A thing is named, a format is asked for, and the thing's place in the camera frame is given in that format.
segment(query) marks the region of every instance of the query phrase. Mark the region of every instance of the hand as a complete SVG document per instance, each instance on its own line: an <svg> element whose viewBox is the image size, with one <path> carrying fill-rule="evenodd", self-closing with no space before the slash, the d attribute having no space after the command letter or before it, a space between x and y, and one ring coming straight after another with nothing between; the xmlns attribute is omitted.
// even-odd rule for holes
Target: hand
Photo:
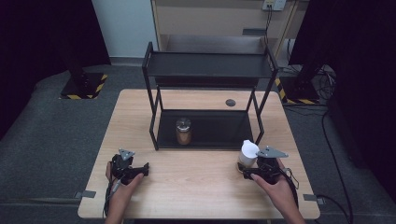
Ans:
<svg viewBox="0 0 396 224"><path fill-rule="evenodd" d="M281 169L285 168L280 159L277 159L277 162ZM281 175L274 185L269 184L259 175L252 174L251 177L267 192L276 209L279 210L288 223L305 223L285 176Z"/></svg>
<svg viewBox="0 0 396 224"><path fill-rule="evenodd" d="M111 162L107 163L106 168L106 177L110 181L110 172L111 172ZM117 191L111 196L108 213L106 218L106 224L110 223L121 223L123 214L125 212L126 207L131 201L132 194L134 190L139 185L140 181L143 179L143 174L137 175L128 185L120 184ZM115 182L117 179L113 176L113 188L116 186Z"/></svg>

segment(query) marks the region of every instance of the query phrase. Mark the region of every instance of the power socket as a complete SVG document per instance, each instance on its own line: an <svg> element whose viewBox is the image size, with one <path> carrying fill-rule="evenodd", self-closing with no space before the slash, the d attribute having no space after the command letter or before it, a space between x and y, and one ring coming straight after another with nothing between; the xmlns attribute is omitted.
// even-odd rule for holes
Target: power socket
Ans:
<svg viewBox="0 0 396 224"><path fill-rule="evenodd" d="M273 11L281 11L283 8L285 8L286 5L286 0L264 0L262 3L262 10L268 11L271 6L271 9Z"/></svg>

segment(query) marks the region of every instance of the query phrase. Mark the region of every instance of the black metal shelf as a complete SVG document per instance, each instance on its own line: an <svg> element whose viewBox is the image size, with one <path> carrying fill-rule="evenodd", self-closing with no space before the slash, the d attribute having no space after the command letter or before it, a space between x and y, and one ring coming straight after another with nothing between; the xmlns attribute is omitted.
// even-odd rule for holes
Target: black metal shelf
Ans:
<svg viewBox="0 0 396 224"><path fill-rule="evenodd" d="M153 50L150 42L142 63L142 71L152 110L149 132L156 150L240 149L244 140L254 141L248 117L252 104L260 128L255 142L260 143L264 133L261 113L278 71L275 57L267 46L264 53L251 54L159 52ZM157 86L155 101L151 92L150 77L154 77ZM270 78L270 81L262 101L258 104L255 90L261 78ZM175 110L163 108L163 87L250 89L251 94L246 110ZM161 117L156 138L153 127L159 106ZM176 121L182 117L189 118L192 123L192 140L186 146L179 145L176 139Z"/></svg>

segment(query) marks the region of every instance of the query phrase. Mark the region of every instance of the white wall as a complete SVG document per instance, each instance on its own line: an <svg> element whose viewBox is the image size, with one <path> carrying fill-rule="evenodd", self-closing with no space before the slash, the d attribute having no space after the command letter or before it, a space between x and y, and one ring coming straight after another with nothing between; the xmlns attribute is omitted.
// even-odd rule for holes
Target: white wall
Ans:
<svg viewBox="0 0 396 224"><path fill-rule="evenodd" d="M157 50L149 0L92 0L110 57L143 58L149 41Z"/></svg>

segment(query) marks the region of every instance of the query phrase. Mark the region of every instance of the person's left hand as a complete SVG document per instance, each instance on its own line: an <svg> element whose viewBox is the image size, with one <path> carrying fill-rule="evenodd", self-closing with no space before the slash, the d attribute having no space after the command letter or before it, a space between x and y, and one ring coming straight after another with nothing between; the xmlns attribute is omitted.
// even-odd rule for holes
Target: person's left hand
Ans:
<svg viewBox="0 0 396 224"><path fill-rule="evenodd" d="M110 172L111 172L111 162L107 163L106 168L106 177L110 181ZM132 194L134 190L139 185L141 180L143 179L143 174L137 175L128 185L120 184L117 191L111 196L108 213L106 218L106 223L121 223L123 214L125 212L126 207L131 201ZM113 188L116 186L117 178L113 176Z"/></svg>

